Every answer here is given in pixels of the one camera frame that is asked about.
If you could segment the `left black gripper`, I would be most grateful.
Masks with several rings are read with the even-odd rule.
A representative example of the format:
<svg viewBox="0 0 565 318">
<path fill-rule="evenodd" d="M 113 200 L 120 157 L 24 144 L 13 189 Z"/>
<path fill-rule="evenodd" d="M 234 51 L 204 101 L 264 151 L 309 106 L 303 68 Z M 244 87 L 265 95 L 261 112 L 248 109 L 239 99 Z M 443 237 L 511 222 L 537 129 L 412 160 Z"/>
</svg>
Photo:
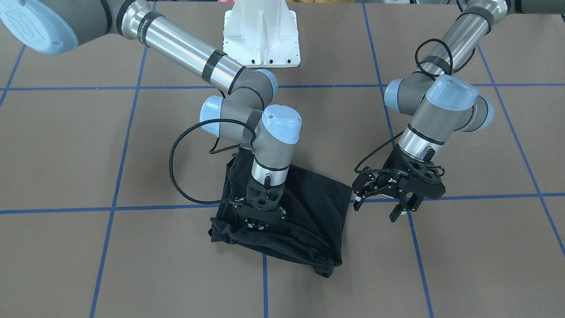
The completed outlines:
<svg viewBox="0 0 565 318">
<path fill-rule="evenodd" d="M 373 169 L 369 166 L 361 167 L 367 159 L 378 151 L 379 148 L 371 151 L 354 168 L 357 177 L 352 184 L 353 194 L 355 195 L 353 208 L 355 211 L 359 211 L 367 198 L 384 195 L 398 201 L 389 215 L 390 221 L 396 222 L 399 216 L 406 215 L 408 212 L 408 208 L 402 206 L 418 206 L 424 200 L 424 197 L 418 197 L 416 194 L 404 193 L 399 187 L 399 182 L 402 178 L 408 176 L 409 162 L 426 163 L 426 160 L 414 159 L 400 148 L 394 148 L 381 169 Z"/>
</svg>

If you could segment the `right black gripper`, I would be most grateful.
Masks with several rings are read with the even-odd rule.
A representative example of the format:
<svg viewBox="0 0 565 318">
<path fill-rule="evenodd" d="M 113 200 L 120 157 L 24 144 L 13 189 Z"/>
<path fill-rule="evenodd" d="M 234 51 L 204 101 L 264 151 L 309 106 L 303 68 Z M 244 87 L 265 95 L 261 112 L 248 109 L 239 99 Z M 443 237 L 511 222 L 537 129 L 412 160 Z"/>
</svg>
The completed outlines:
<svg viewBox="0 0 565 318">
<path fill-rule="evenodd" d="M 264 178 L 264 184 L 250 177 L 244 197 L 232 200 L 236 213 L 249 229 L 264 230 L 285 219 L 286 211 L 280 206 L 284 183 L 271 185 L 271 177 Z"/>
</svg>

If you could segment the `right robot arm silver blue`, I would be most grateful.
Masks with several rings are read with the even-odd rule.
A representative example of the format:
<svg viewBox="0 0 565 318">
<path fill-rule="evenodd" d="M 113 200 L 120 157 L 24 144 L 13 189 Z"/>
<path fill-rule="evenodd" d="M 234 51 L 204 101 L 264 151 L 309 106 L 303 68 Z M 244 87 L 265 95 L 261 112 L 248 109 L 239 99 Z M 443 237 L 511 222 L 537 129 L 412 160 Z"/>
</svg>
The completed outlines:
<svg viewBox="0 0 565 318">
<path fill-rule="evenodd" d="M 204 101 L 199 121 L 173 144 L 168 160 L 173 185 L 196 202 L 178 185 L 174 158 L 182 139 L 203 128 L 254 154 L 244 192 L 227 199 L 244 224 L 265 230 L 289 217 L 283 196 L 302 118 L 293 108 L 272 103 L 278 90 L 272 72 L 244 66 L 166 18 L 147 0 L 3 0 L 1 21 L 23 45 L 45 55 L 71 52 L 118 34 L 199 76 L 204 88 L 216 89 L 218 95 Z"/>
</svg>

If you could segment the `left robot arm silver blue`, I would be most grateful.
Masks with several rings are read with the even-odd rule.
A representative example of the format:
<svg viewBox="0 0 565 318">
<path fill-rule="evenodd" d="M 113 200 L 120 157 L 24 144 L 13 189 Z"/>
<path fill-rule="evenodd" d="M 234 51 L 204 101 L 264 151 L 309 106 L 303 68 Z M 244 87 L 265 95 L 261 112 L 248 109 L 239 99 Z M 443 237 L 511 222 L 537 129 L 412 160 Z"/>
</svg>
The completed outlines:
<svg viewBox="0 0 565 318">
<path fill-rule="evenodd" d="M 450 135 L 486 128 L 494 117 L 490 101 L 455 74 L 473 57 L 479 42 L 495 24 L 511 14 L 563 15 L 562 0 L 469 0 L 443 38 L 424 58 L 415 52 L 416 70 L 405 79 L 395 79 L 384 91 L 384 105 L 411 116 L 407 127 L 393 137 L 395 145 L 381 169 L 355 167 L 353 208 L 376 195 L 397 200 L 390 213 L 415 212 L 426 198 L 438 200 L 446 189 L 443 167 L 433 163 Z"/>
</svg>

